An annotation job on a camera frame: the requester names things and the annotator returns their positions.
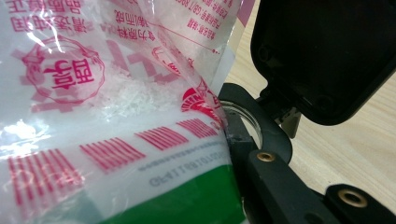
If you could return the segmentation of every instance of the red chinese text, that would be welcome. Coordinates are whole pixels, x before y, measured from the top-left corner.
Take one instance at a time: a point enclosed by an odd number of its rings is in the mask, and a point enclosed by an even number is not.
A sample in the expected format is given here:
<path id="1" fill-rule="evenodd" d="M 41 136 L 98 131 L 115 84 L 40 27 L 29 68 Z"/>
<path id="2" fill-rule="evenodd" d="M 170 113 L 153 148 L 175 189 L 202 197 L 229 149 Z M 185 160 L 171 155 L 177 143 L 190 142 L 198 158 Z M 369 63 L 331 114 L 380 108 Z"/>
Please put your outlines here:
<path id="1" fill-rule="evenodd" d="M 194 59 L 189 58 L 189 65 L 190 65 L 191 68 L 194 67 Z"/>
<path id="2" fill-rule="evenodd" d="M 56 29 L 58 31 L 75 31 L 76 33 L 87 33 L 88 27 L 88 24 L 86 24 L 84 19 L 67 16 L 13 16 L 10 17 L 10 21 L 15 32 Z"/>
<path id="3" fill-rule="evenodd" d="M 192 30 L 197 31 L 200 35 L 204 35 L 209 39 L 214 39 L 216 36 L 216 33 L 214 31 L 212 31 L 211 29 L 207 28 L 206 26 L 198 23 L 198 21 L 196 21 L 193 18 L 191 18 L 189 20 L 187 27 L 190 27 Z"/>
<path id="4" fill-rule="evenodd" d="M 204 4 L 207 5 L 207 6 L 209 6 L 209 7 L 210 7 L 210 5 L 211 5 L 212 2 L 213 2 L 213 0 L 203 0 L 203 1 L 204 1 Z"/>
<path id="5" fill-rule="evenodd" d="M 119 37 L 121 37 L 122 39 L 131 39 L 131 40 L 140 39 L 144 41 L 155 40 L 154 34 L 149 30 L 118 26 L 117 31 L 119 32 Z"/>
<path id="6" fill-rule="evenodd" d="M 59 60 L 53 68 L 44 70 L 44 74 L 52 76 L 53 89 L 63 88 L 68 90 L 71 86 L 94 81 L 87 59 L 81 61 Z"/>
<path id="7" fill-rule="evenodd" d="M 224 4 L 228 3 L 227 7 L 231 7 L 233 5 L 233 0 L 223 0 L 223 3 Z"/>
<path id="8" fill-rule="evenodd" d="M 132 26 L 149 27 L 147 21 L 142 16 L 136 16 L 132 13 L 114 10 L 116 22 L 118 24 L 128 24 Z"/>
<path id="9" fill-rule="evenodd" d="M 178 71 L 178 69 L 177 69 L 177 67 L 175 66 L 174 63 L 169 63 L 169 64 L 168 64 L 168 67 L 169 67 L 170 69 L 172 69 L 173 71 L 175 71 L 176 74 L 180 74 L 180 71 Z"/>
<path id="10" fill-rule="evenodd" d="M 190 0 L 176 0 L 179 2 L 183 7 L 187 7 L 190 3 Z"/>
<path id="11" fill-rule="evenodd" d="M 8 13 L 51 11 L 66 12 L 68 11 L 80 14 L 80 0 L 8 0 L 6 1 Z"/>
<path id="12" fill-rule="evenodd" d="M 221 22 L 219 22 L 219 20 L 215 16 L 213 16 L 206 10 L 202 13 L 201 20 L 205 21 L 206 23 L 208 23 L 209 25 L 211 25 L 213 28 L 216 29 L 219 29 L 219 27 L 221 26 Z"/>
<path id="13" fill-rule="evenodd" d="M 225 17 L 228 14 L 228 11 L 219 3 L 215 2 L 215 4 L 213 4 L 212 7 L 213 11 L 216 12 L 219 16 L 221 16 L 223 19 L 225 19 Z"/>

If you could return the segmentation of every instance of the black plastic device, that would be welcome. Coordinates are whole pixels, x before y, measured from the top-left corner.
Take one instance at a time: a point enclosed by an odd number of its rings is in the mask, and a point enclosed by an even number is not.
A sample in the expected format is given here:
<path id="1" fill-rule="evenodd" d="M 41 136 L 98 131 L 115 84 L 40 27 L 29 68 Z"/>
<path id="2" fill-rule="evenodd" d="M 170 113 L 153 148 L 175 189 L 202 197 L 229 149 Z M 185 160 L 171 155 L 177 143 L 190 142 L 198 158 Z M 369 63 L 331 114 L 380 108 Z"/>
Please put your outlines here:
<path id="1" fill-rule="evenodd" d="M 230 83 L 219 94 L 250 222 L 396 223 L 361 189 L 329 186 L 320 195 L 288 166 L 301 114 L 321 125 L 344 122 L 393 74 L 396 1 L 261 0 L 250 46 L 268 86 L 258 99 Z"/>
<path id="2" fill-rule="evenodd" d="M 250 46 L 271 91 L 315 123 L 339 124 L 396 67 L 396 1 L 262 0 Z"/>

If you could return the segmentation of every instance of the green stripe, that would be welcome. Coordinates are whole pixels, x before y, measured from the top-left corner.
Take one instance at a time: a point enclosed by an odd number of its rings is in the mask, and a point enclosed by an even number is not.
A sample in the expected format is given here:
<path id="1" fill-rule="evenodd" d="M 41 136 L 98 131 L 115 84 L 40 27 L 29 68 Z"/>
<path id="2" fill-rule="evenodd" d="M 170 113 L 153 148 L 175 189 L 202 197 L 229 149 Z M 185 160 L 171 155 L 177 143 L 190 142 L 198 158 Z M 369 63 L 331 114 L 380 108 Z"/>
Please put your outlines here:
<path id="1" fill-rule="evenodd" d="M 218 167 L 102 224 L 241 223 L 245 217 L 232 169 L 230 165 Z"/>

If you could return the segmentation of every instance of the red logo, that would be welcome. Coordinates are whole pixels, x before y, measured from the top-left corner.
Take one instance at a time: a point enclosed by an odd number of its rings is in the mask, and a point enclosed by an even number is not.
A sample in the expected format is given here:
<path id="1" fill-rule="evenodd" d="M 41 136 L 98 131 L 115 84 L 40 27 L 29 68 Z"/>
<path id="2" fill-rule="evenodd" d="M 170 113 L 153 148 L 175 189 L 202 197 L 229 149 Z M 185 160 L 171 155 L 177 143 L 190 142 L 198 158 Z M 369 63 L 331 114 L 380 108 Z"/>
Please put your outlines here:
<path id="1" fill-rule="evenodd" d="M 190 110 L 204 113 L 219 124 L 222 124 L 222 119 L 225 118 L 218 97 L 207 87 L 202 78 L 196 89 L 190 88 L 183 95 L 181 111 Z"/>
<path id="2" fill-rule="evenodd" d="M 81 104 L 105 82 L 99 54 L 61 35 L 36 43 L 22 61 L 37 93 L 59 104 Z"/>

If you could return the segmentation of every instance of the black plastic lid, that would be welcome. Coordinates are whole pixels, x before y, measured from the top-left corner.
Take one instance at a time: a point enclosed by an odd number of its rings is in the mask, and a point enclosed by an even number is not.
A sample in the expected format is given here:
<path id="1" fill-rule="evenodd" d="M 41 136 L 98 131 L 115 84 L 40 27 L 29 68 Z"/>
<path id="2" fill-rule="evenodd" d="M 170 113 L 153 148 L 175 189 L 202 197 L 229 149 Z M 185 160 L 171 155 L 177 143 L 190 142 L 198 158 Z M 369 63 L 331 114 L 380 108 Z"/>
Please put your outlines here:
<path id="1" fill-rule="evenodd" d="M 396 67 L 396 0 L 262 0 L 251 55 L 306 117 L 344 122 Z"/>

